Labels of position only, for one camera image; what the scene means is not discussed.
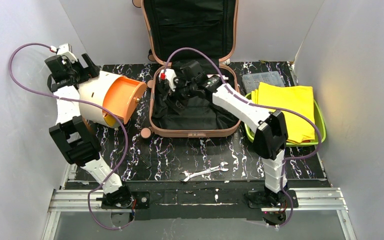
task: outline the black motor joint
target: black motor joint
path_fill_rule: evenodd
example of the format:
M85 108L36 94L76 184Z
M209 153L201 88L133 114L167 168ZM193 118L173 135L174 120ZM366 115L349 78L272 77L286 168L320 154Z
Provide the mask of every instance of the black motor joint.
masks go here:
M117 191L107 193L103 198L97 198L102 200L102 204L107 207L119 207L126 208L132 203L132 193L125 182L122 182L122 186Z
M45 60L45 64L51 72L47 80L47 87L52 93L66 86L78 88L79 84L99 76L100 66L95 65L87 53L81 56L87 67L83 67L78 59L71 63L64 55L51 56Z
M181 114L188 105L188 100L193 97L206 99L213 102L213 93L217 92L223 82L220 76L213 75L208 78L200 63L192 60L180 67L183 77L178 77L174 84L176 91L170 91L167 81L158 80L157 90L163 94L167 106Z

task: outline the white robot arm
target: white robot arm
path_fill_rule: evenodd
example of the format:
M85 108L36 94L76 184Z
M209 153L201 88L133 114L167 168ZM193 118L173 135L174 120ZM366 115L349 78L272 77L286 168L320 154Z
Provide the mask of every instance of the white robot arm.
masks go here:
M123 77L100 71L87 54L82 56L88 67L83 67L71 51L69 44L60 45L55 51L56 55L45 60L52 73L47 84L49 90L60 98L86 100L103 106L107 92L116 81L120 81ZM129 79L129 83L138 86L132 92L134 96L141 96L146 89L146 85L142 82ZM86 120L112 128L118 127L116 121L111 121L111 116L101 109L84 103L58 99L57 110L55 126L49 128L53 141L69 164L76 164L86 170L99 184L102 184L112 170L104 161L98 138ZM127 120L130 118L129 114L131 113L125 113L121 118L126 122L126 118ZM102 189L106 205L123 207L128 206L131 202L128 187L122 183L120 176L116 173L111 174L109 179L103 183Z

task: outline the cable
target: cable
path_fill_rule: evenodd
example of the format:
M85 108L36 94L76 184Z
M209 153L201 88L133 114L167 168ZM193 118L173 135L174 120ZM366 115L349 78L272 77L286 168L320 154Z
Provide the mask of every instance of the cable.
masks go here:
M283 208L284 208L284 204L282 203L282 204L280 204L280 209L279 209L279 211L275 211L274 213L275 213L275 214L280 213L281 210L282 210Z
M167 59L167 61L165 62L165 65L164 65L164 69L163 69L163 74L166 73L166 69L169 65L169 62L170 60L172 59L172 57L177 54L178 52L180 51L184 51L184 50L190 50L190 51L193 51L193 52L196 52L198 54L200 54L201 56L203 56L213 67L214 69L217 71L217 73L220 75L220 76L223 76L222 75L222 72L220 71L220 69L216 66L216 64L211 61L211 59L206 56L203 52L195 49L195 48L191 48L191 47L182 47L182 48L179 48L177 49L176 51L174 51ZM223 84L226 84L226 81L221 77L221 81L223 82ZM259 108L265 108L265 109L274 109L274 110L280 110L280 111L285 111L285 112L288 112L288 113L291 113L291 114L294 114L294 115L297 115L298 117L304 119L307 123L309 123L313 128L314 128L314 131L317 135L317 139L320 141L322 139L322 135L319 131L319 129L317 128L317 126L310 120L308 119L307 117L305 117L304 115L296 112L296 111L293 111L293 110L290 110L290 109L286 109L286 108L282 108L282 107L275 107L275 106L266 106L266 105L259 105L259 104L255 104L253 102L248 102L242 98L240 98L238 95L236 95L227 85L225 85L225 88L227 89L227 91L232 94L236 99L240 100L241 102L243 103L246 103L246 104L249 104L251 106L255 106L255 107L259 107ZM317 144L317 147L314 149L314 151L312 151L311 153L305 155L305 156L291 156L291 157L286 157L283 159L282 163L283 163L283 166L282 166L282 172L281 172L281 178L280 178L280 185L283 186L283 182L284 182L284 177L283 175L285 174L285 167L286 167L286 162L287 161L290 161L290 160L302 160L302 159L307 159L307 158L310 158L314 155L317 154L317 152L320 150L320 147L322 146L322 143L319 142ZM280 224L279 226L280 227L283 227L285 226L292 218L292 214L294 213L294 202L292 201L292 197L289 195L289 193L287 191L285 191L285 189L282 187L281 189L282 193L286 195L286 197L288 198L289 202L290 202L290 214L288 216L288 218L285 220L284 223Z
M131 207L131 214L133 214L133 217L135 216L135 206L136 206L136 199L133 202L133 206Z
M284 207L284 209L283 209L283 211L282 211L282 213L284 213L285 211L286 211L286 209L288 208L288 201L287 200L285 200L285 207Z
M32 42L32 43L27 43L27 44L24 44L22 46L20 46L19 48L17 48L12 54L11 54L11 57L9 58L9 62L8 62L8 70L9 70L9 76L11 77L12 81L17 84L20 88L30 92L30 93L33 93L33 94L37 94L37 95L41 95L41 96L45 96L45 97L49 97L49 98L54 98L54 99L59 99L59 100L63 100L63 101L68 101L68 102L77 102L77 103L82 103L82 104L88 104L88 105L91 105L91 106L95 106L105 112L107 112L109 115L111 115L117 122L118 124L120 124L120 127L121 129L123 130L123 133L124 133L124 139L125 139L125 146L124 146L124 151L123 151L123 155L121 156L121 160L117 163L117 165L114 167L114 169L108 174L108 176L106 176L106 178L103 180L103 182L95 189L91 190L88 194L87 194L87 207L89 208L89 212L90 212L90 215L92 216L93 220L99 225L101 226L102 228L104 229L107 229L107 230L121 230L125 227L127 227L128 225L130 225L130 223L132 223L133 221L130 221L129 223L127 223L126 225L124 226L121 226L121 227L108 227L108 226L105 226L103 225L102 223L100 223L98 221L98 219L96 218L96 216L94 215L94 213L92 212L92 208L91 208L91 193L93 192L96 192L97 190L99 190L100 188L102 188L102 186L104 185L104 183L111 177L111 175L113 173L115 173L115 171L117 171L117 169L120 167L120 165L122 164L122 162L124 161L125 157L126 157L126 154L127 154L127 149L128 149L128 144L129 144L129 140L128 140L128 135L127 135L127 131L126 131L126 128L125 126L123 125L123 123L120 121L120 119L115 115L113 114L112 112L110 112L108 109L106 109L105 107L103 106L99 106L93 102L89 102L89 101L85 101L85 100L79 100L79 99L72 99L72 98L66 98L66 97L58 97L56 95L53 95L51 93L45 93L45 92L40 92L40 91L36 91L36 90L33 90L33 89L30 89L24 85L22 85L20 82L17 81L17 79L14 77L14 73L13 73L13 60L14 60L14 57L16 56L16 54L23 48L25 47L28 47L28 46L42 46L42 47L45 47L45 48L48 48L51 52L52 52L52 49L51 49L51 46L48 46L48 45L45 45L43 43L37 43L37 42Z

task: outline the suitcase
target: suitcase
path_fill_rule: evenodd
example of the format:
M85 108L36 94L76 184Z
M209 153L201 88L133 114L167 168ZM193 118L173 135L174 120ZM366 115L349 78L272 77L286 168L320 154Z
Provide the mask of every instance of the suitcase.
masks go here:
M227 82L239 92L235 72L223 64L230 62L235 50L238 0L142 0L141 7L152 55L159 64L164 65L179 48L197 49L219 65ZM198 61L207 74L217 74L209 62L193 51L174 55L169 68L179 76L180 66L191 60ZM148 82L151 126L141 131L142 137L147 138L152 132L170 138L227 137L236 131L241 121L227 111L217 110L205 99L189 99L182 113L168 107L156 87L163 69L160 67Z

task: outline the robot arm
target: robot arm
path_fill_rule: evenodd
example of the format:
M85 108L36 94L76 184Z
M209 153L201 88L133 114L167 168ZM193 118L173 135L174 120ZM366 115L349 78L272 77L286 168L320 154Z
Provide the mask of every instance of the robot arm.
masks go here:
M79 99L79 93L73 86L62 87L54 94ZM99 184L102 184L111 168L100 153L101 145L94 131L80 115L79 104L57 100L57 106L58 117L55 126L49 128L50 136L69 164L76 164L86 170ZM130 191L116 173L109 177L102 189L106 196L105 204L118 207L130 204Z
M235 115L255 133L253 147L264 163L265 186L277 194L287 184L285 174L282 175L288 139L285 116L278 110L271 113L266 108L252 106L249 99L231 94L234 92L228 83L222 84L212 94L212 103Z
M56 50L56 55L45 60L51 71L48 87L60 98L81 99L79 93L82 83L96 81L99 67L93 64L87 54L82 55L88 67L83 68L76 56L71 52L69 44L63 44ZM101 155L101 145L94 131L82 116L83 103L57 99L57 120L55 126L49 128L49 134L69 164L76 164L86 170L102 184L110 174L111 168ZM113 173L102 185L105 194L104 204L125 207L132 200L128 187L121 178Z

